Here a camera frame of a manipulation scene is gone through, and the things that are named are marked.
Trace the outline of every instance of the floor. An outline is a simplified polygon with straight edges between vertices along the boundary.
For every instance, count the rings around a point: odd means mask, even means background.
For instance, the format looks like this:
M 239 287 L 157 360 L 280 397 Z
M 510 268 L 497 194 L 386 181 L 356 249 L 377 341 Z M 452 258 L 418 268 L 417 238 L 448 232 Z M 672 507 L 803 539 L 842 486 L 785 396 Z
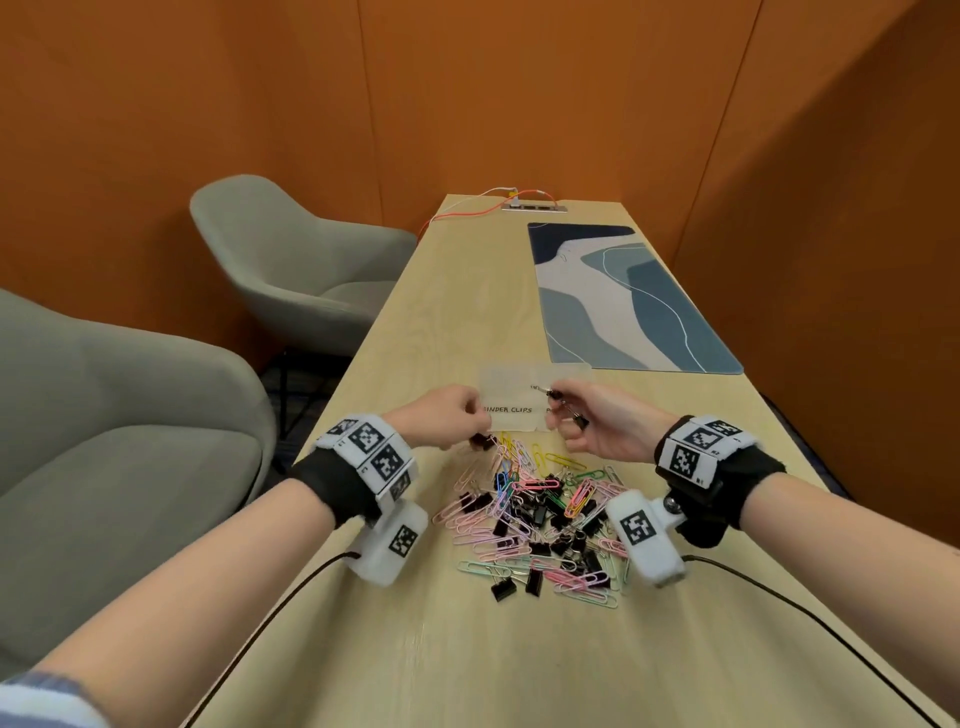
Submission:
M 268 365 L 266 370 L 260 375 L 260 380 L 263 382 L 267 394 L 270 395 L 270 402 L 274 406 L 277 421 L 279 422 L 280 367 L 278 359 L 275 359 Z M 289 367 L 287 374 L 286 425 L 288 431 L 285 436 L 279 437 L 276 442 L 276 460 L 284 469 L 294 464 L 297 455 L 300 454 L 303 443 L 305 443 L 307 437 L 310 436 L 314 425 L 324 412 L 326 403 L 329 402 L 330 397 L 333 396 L 333 392 L 339 383 L 340 378 L 338 376 L 323 376 L 317 374 L 315 371 L 312 371 L 311 367 L 304 366 L 302 363 L 299 365 L 298 363 L 294 363 Z M 850 494 L 847 493 L 844 487 L 833 476 L 833 473 L 830 472 L 829 468 L 824 464 L 824 461 L 817 456 L 817 453 L 813 451 L 813 448 L 807 444 L 806 440 L 801 437 L 800 433 L 797 432 L 793 425 L 783 416 L 777 406 L 769 399 L 764 399 L 830 491 L 838 496 L 850 498 Z M 283 475 L 277 469 L 271 469 L 267 475 L 264 491 L 272 488 L 282 479 Z

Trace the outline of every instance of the light wood tabletop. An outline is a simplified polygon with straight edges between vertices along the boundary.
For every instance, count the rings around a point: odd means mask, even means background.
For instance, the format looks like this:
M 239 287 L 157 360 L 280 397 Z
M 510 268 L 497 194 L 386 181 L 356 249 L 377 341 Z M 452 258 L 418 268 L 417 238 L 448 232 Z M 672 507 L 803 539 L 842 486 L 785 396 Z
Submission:
M 460 196 L 450 195 L 448 206 Z M 485 197 L 458 210 L 483 209 Z M 476 384 L 485 364 L 549 361 L 530 222 L 628 225 L 617 203 L 563 201 L 567 214 L 496 211 L 433 223 L 337 387 L 315 435 L 349 412 L 383 412 L 448 382 Z M 758 435 L 788 471 L 818 483 L 746 376 L 597 370 L 679 414 L 715 414 Z M 528 445 L 562 452 L 553 433 Z M 431 515 L 472 457 L 417 452 L 407 493 Z M 587 462 L 599 462 L 588 458 Z M 653 468 L 617 466 L 647 497 Z M 360 527 L 334 533 L 312 566 Z M 691 548 L 676 537 L 681 553 Z M 660 590 L 633 580 L 617 609 L 544 587 L 494 601 L 492 581 L 456 570 L 469 546 L 431 527 L 397 582 L 381 589 L 342 565 L 276 618 L 210 703 L 199 726 L 920 726 L 923 722 L 823 629 L 705 564 Z M 897 674 L 744 534 L 706 555 L 812 609 L 943 725 L 948 717 Z

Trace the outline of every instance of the person's left arm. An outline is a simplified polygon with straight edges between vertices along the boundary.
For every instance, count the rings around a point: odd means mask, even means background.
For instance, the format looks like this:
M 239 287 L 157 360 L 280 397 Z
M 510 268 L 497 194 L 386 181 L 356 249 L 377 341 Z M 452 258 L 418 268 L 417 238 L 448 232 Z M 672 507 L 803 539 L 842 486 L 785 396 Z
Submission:
M 476 391 L 460 385 L 383 419 L 412 448 L 490 427 Z M 118 596 L 36 672 L 74 681 L 115 728 L 179 725 L 334 526 L 312 490 L 284 480 Z

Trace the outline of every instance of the wristband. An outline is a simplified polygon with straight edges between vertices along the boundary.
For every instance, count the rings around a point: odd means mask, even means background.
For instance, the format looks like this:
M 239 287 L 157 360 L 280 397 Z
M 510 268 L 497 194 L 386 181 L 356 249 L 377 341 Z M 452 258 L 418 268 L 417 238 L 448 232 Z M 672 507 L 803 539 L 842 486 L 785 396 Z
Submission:
M 290 475 L 330 507 L 337 527 L 354 516 L 373 525 L 417 477 L 417 461 L 381 418 L 349 415 L 314 442 Z
M 711 415 L 681 418 L 660 440 L 654 462 L 671 488 L 736 529 L 757 484 L 786 472 L 754 435 Z

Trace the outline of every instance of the gray armchair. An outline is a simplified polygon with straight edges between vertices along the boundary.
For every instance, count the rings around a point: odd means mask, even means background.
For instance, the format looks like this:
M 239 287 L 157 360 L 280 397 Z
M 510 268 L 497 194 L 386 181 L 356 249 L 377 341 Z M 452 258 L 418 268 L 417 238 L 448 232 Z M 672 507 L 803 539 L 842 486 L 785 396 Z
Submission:
M 0 290 L 0 678 L 259 491 L 276 443 L 239 356 Z
M 208 184 L 190 214 L 260 323 L 323 354 L 356 353 L 417 244 L 407 231 L 316 217 L 256 175 Z

